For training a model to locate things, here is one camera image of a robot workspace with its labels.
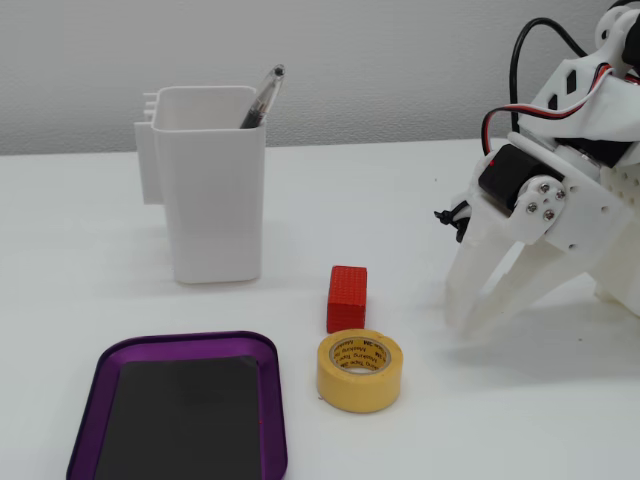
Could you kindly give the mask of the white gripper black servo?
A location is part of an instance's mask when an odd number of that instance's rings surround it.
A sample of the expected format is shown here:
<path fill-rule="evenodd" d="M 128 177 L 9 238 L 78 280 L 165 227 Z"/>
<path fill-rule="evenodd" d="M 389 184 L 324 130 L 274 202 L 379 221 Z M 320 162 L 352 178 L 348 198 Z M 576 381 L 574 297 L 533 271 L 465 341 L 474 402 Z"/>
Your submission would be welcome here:
<path fill-rule="evenodd" d="M 563 251 L 602 251 L 620 235 L 632 210 L 596 170 L 520 134 L 488 156 L 463 195 L 470 216 L 446 279 L 449 325 L 489 332 L 575 277 Z"/>

